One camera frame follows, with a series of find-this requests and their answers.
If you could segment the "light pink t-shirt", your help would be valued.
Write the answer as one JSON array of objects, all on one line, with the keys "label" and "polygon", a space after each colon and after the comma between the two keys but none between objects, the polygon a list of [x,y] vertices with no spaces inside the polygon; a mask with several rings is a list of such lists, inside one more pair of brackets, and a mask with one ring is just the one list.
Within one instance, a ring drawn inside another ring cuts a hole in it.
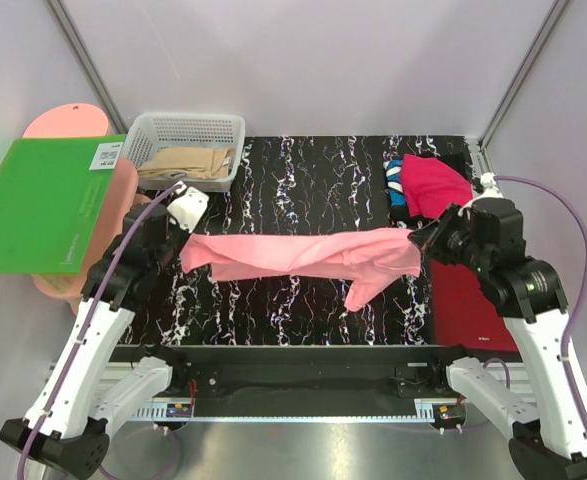
[{"label": "light pink t-shirt", "polygon": [[330,235],[199,235],[180,254],[185,272],[208,265],[215,281],[276,276],[349,280],[345,308],[355,312],[396,280],[417,277],[421,254],[409,231],[379,228]]}]

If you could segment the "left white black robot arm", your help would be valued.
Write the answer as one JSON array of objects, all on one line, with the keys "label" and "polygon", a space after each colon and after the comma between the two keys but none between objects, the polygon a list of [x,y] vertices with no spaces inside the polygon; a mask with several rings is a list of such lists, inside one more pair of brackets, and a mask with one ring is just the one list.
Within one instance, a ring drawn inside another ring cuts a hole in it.
[{"label": "left white black robot arm", "polygon": [[154,346],[115,386],[96,393],[120,337],[206,209],[206,201],[188,194],[169,205],[135,205],[124,216],[121,234],[89,269],[73,330],[39,397],[0,430],[0,441],[20,454],[17,478],[27,478],[28,462],[90,478],[118,430],[144,403],[187,388],[186,357]]}]

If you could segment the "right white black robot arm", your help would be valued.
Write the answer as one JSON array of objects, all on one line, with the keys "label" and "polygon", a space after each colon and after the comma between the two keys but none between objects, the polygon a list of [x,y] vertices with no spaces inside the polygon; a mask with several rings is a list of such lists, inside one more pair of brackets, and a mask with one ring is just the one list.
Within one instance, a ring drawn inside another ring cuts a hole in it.
[{"label": "right white black robot arm", "polygon": [[504,198],[450,205],[409,235],[427,258],[462,265],[517,345],[535,403],[529,405],[452,347],[427,371],[439,396],[470,400],[504,436],[525,479],[587,479],[587,386],[564,338],[568,302],[556,270],[525,252],[523,215]]}]

